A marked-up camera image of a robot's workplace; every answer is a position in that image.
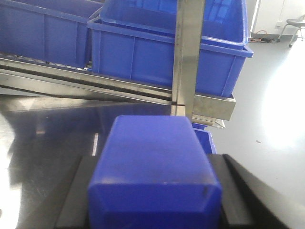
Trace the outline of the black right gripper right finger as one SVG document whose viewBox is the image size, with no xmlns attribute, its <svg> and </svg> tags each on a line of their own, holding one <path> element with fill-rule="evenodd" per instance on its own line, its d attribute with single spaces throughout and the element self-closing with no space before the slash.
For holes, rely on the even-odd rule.
<svg viewBox="0 0 305 229">
<path fill-rule="evenodd" d="M 287 229 L 250 189 L 228 155 L 208 159 L 223 188 L 219 229 Z"/>
</svg>

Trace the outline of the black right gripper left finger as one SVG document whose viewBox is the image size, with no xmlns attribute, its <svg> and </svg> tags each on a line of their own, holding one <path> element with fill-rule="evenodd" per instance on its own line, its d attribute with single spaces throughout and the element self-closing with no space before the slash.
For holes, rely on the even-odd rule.
<svg viewBox="0 0 305 229">
<path fill-rule="evenodd" d="M 87 189 L 98 161 L 97 156 L 83 156 L 55 223 L 56 229 L 89 229 Z"/>
</svg>

